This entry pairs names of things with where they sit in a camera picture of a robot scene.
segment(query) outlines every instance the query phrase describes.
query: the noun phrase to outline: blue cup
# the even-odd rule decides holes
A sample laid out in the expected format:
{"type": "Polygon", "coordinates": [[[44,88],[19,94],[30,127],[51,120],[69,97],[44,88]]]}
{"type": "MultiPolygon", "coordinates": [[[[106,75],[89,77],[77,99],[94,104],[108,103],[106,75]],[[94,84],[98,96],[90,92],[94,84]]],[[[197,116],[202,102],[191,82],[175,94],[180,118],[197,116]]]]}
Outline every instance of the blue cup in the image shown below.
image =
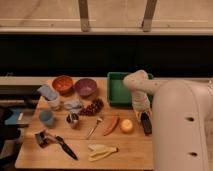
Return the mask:
{"type": "Polygon", "coordinates": [[[47,127],[53,126],[54,118],[51,110],[43,110],[39,114],[39,120],[47,127]]]}

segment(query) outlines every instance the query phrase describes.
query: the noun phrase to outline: food item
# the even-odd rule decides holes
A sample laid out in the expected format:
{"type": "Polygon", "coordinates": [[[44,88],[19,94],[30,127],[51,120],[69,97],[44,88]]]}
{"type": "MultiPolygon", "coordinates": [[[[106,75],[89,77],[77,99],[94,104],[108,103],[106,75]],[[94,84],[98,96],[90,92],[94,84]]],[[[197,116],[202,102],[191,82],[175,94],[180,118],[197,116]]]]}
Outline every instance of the food item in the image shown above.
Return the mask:
{"type": "Polygon", "coordinates": [[[90,105],[88,105],[86,108],[81,109],[79,115],[93,116],[96,113],[100,112],[103,106],[104,103],[101,99],[94,99],[90,105]]]}
{"type": "Polygon", "coordinates": [[[120,118],[119,116],[113,116],[110,125],[107,127],[107,129],[104,131],[103,135],[109,135],[117,126],[118,122],[119,122],[120,118]]]}
{"type": "Polygon", "coordinates": [[[131,133],[133,131],[133,123],[130,119],[123,119],[120,128],[123,133],[131,133]]]}
{"type": "Polygon", "coordinates": [[[110,147],[102,144],[92,144],[88,147],[92,150],[89,155],[89,161],[91,162],[103,159],[114,152],[118,152],[117,147],[110,147]]]}

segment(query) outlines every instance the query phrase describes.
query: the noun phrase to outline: purple bowl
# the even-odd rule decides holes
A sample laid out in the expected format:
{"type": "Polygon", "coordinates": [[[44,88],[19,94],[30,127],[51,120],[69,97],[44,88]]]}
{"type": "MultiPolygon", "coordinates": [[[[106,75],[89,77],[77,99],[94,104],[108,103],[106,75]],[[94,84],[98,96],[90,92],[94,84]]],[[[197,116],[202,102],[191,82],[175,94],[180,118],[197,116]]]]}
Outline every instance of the purple bowl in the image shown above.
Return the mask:
{"type": "Polygon", "coordinates": [[[74,85],[75,91],[80,96],[89,96],[97,90],[97,83],[90,78],[82,78],[74,85]]]}

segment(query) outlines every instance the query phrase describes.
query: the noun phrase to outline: blue object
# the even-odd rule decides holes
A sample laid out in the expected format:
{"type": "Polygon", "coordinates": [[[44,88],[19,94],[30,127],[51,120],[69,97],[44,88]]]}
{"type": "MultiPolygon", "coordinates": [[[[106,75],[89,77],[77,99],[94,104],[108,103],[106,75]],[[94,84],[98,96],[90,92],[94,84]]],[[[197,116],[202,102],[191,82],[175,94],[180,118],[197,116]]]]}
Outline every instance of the blue object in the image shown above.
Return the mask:
{"type": "Polygon", "coordinates": [[[64,108],[72,113],[78,114],[83,107],[83,103],[79,99],[68,100],[64,102],[64,108]]]}
{"type": "Polygon", "coordinates": [[[54,119],[51,110],[42,110],[39,114],[39,119],[45,126],[53,126],[54,119]]]}
{"type": "Polygon", "coordinates": [[[38,90],[37,90],[43,97],[45,97],[47,100],[55,100],[58,96],[58,93],[53,91],[49,85],[43,84],[38,90]]]}
{"type": "Polygon", "coordinates": [[[11,109],[13,111],[13,114],[11,117],[9,117],[7,120],[5,120],[5,125],[15,125],[18,123],[18,118],[20,116],[20,113],[22,112],[21,109],[11,109]]]}

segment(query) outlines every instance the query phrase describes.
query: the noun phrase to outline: wooden tabletop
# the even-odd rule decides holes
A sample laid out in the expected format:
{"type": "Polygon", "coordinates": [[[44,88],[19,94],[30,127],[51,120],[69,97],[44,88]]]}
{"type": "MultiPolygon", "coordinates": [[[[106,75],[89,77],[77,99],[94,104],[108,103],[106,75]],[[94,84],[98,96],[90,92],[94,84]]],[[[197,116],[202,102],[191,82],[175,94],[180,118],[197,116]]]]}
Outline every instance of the wooden tabletop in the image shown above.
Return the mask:
{"type": "Polygon", "coordinates": [[[88,97],[81,98],[74,91],[66,96],[61,96],[62,104],[66,100],[79,98],[84,106],[91,104],[91,100],[98,97],[104,102],[101,113],[104,121],[100,123],[89,140],[86,135],[95,125],[97,116],[80,116],[80,124],[77,129],[72,129],[66,122],[68,111],[63,107],[58,111],[53,111],[55,123],[52,128],[46,128],[39,121],[38,115],[48,109],[48,105],[41,97],[35,113],[26,131],[23,145],[16,161],[16,168],[19,169],[124,169],[124,170],[151,170],[153,169],[152,137],[145,136],[141,125],[137,122],[135,114],[131,108],[111,107],[107,102],[107,80],[105,78],[96,79],[98,91],[88,97]],[[131,134],[121,132],[119,125],[108,136],[102,133],[110,124],[114,115],[119,115],[120,119],[131,119],[134,123],[134,131],[131,134]],[[50,144],[41,148],[35,139],[35,133],[46,129],[53,135],[59,135],[72,148],[78,157],[78,161],[68,156],[58,144],[50,144]],[[89,144],[104,144],[118,147],[119,152],[113,153],[107,158],[90,162],[88,157],[89,144]]]}

